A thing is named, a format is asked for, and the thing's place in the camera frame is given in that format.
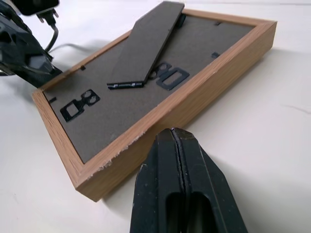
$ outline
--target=black power cord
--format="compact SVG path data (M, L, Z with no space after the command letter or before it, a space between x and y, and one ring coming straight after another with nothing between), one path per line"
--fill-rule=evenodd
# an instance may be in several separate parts
M50 43L45 48L45 51L49 52L51 50L51 48L53 47L53 45L55 44L57 37L58 37L58 28L56 27L56 21L54 18L54 16L58 17L58 14L55 11L55 9L51 9L51 10L45 11L43 13L37 14L37 16L42 23L44 23L43 19L45 19L45 21L50 25L50 27L54 31L54 34L53 34L53 37L52 37Z

